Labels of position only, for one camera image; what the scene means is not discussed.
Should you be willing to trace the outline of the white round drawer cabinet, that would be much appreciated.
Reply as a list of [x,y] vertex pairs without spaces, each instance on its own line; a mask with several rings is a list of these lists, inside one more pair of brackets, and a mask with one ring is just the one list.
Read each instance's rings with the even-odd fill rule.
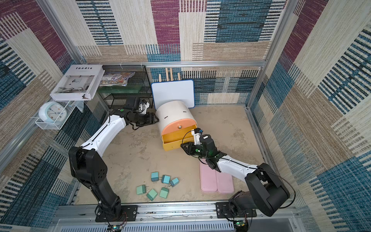
[[159,119],[158,127],[160,133],[169,123],[181,119],[194,119],[189,108],[182,101],[170,101],[163,104],[156,110],[156,116]]

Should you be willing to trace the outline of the yellow drawer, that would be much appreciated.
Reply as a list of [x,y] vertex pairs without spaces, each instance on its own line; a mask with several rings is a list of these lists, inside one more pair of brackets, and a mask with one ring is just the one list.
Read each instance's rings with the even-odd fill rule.
[[178,149],[182,143],[194,142],[194,137],[191,134],[191,131],[196,128],[197,125],[192,125],[190,127],[162,135],[161,138],[164,150],[170,151]]

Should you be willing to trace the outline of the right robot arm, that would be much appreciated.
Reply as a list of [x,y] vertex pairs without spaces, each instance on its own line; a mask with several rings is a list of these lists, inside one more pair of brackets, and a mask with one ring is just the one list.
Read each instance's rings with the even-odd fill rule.
[[183,151],[219,173],[245,181],[248,191],[238,191],[230,199],[227,212],[233,217],[246,216],[253,209],[271,217],[289,199],[283,179],[266,163],[247,164],[218,150],[210,135],[202,135],[197,142],[182,143]]

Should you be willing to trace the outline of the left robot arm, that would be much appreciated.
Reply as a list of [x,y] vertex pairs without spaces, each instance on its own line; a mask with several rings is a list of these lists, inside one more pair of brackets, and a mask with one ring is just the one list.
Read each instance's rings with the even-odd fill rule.
[[137,130],[157,122],[159,119],[153,112],[112,110],[90,139],[69,150],[71,175],[92,192],[104,216],[119,219],[123,214],[120,197],[114,193],[106,178],[108,168],[102,159],[105,150],[127,125]]

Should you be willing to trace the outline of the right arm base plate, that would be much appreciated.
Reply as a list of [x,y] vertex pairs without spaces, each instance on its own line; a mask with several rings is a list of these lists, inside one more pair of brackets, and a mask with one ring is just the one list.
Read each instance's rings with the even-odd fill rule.
[[240,207],[233,205],[229,202],[216,202],[215,203],[216,214],[218,218],[223,219],[233,219],[233,218],[251,218],[256,217],[257,213],[255,209],[245,208],[241,209]]

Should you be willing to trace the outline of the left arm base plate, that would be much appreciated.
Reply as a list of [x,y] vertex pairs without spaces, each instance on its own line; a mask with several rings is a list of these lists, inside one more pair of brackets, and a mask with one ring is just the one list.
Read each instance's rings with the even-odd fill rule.
[[95,222],[132,222],[136,220],[137,211],[137,205],[115,206],[109,209],[98,204],[95,210]]

